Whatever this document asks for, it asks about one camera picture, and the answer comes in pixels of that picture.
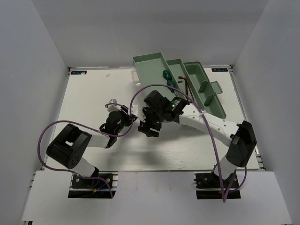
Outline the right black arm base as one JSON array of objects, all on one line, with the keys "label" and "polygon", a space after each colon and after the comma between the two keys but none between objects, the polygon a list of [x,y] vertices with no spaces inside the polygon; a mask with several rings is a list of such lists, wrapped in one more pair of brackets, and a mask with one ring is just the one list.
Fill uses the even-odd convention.
[{"label": "right black arm base", "polygon": [[[222,200],[219,178],[214,173],[195,173],[194,182],[197,200]],[[239,186],[237,175],[235,175],[227,199],[241,198]]]}]

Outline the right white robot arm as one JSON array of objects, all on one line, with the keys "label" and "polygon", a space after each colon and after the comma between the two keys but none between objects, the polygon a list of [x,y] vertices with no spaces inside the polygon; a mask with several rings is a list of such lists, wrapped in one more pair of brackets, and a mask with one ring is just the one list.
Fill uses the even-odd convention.
[{"label": "right white robot arm", "polygon": [[139,131],[147,137],[158,137],[158,132],[164,122],[176,122],[207,133],[211,139],[219,140],[228,147],[204,185],[211,187],[224,186],[233,173],[240,167],[245,168],[257,145],[253,126],[248,121],[234,123],[200,112],[190,101],[174,97],[168,100],[154,90],[144,98],[146,106],[142,109],[145,116],[140,123]]}]

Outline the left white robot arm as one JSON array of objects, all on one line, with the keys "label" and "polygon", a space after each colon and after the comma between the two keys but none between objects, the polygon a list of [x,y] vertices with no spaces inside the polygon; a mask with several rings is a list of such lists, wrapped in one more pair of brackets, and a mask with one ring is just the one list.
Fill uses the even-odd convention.
[{"label": "left white robot arm", "polygon": [[108,118],[99,129],[91,127],[90,133],[79,129],[80,124],[68,123],[48,145],[46,154],[65,167],[64,171],[76,173],[83,177],[88,187],[94,187],[99,182],[99,170],[83,158],[88,147],[108,149],[114,145],[120,132],[125,127],[132,127],[137,120],[134,109],[129,110],[124,105],[108,104]]}]

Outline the green plastic toolbox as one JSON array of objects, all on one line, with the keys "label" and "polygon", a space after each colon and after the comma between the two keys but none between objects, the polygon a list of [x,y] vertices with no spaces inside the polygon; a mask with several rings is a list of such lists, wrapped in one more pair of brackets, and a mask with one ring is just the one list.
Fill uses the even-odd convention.
[{"label": "green plastic toolbox", "polygon": [[175,87],[189,95],[201,110],[221,119],[226,113],[218,99],[223,90],[217,81],[211,82],[201,63],[166,60],[161,52],[134,56],[133,62],[142,87],[150,84],[167,84],[163,71],[170,72]]}]

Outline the green stubby screwdriver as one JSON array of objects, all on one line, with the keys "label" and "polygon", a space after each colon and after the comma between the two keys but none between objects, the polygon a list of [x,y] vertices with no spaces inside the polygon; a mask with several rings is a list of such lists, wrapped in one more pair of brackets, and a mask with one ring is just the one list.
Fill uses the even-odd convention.
[{"label": "green stubby screwdriver", "polygon": [[175,91],[176,85],[175,85],[175,83],[174,83],[172,80],[167,80],[166,84],[167,84],[167,86],[169,87],[169,90],[170,90],[171,92],[174,92],[174,91]]},{"label": "green stubby screwdriver", "polygon": [[172,75],[171,72],[169,70],[164,70],[162,72],[163,77],[168,81],[168,80],[172,80]]}]

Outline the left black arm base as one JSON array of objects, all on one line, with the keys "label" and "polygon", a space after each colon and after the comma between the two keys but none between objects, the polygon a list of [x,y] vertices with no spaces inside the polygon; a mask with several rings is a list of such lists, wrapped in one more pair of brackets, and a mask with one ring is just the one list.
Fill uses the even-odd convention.
[{"label": "left black arm base", "polygon": [[70,182],[70,188],[68,192],[68,198],[70,199],[112,199],[117,190],[118,174],[116,172],[111,173],[99,173],[98,176],[104,179],[106,183],[101,179],[82,179],[77,174],[72,176]]}]

